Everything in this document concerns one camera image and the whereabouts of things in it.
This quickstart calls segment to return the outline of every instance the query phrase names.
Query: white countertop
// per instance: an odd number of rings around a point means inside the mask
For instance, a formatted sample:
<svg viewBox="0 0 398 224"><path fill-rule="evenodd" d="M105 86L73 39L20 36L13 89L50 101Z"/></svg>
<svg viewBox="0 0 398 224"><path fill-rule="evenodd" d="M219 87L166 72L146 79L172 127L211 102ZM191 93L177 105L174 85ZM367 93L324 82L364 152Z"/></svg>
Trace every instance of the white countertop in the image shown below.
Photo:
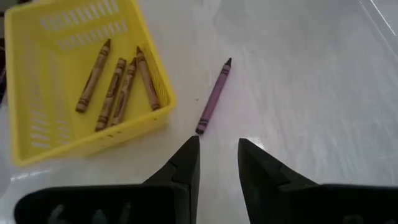
<svg viewBox="0 0 398 224"><path fill-rule="evenodd" d="M397 63L359 1L139 3L178 98L170 125L86 159L17 168L2 106L0 223L13 223L15 203L35 190L146 180L194 134L229 57L232 71L200 140L197 223L249 223L239 138L318 183L397 185Z"/></svg>

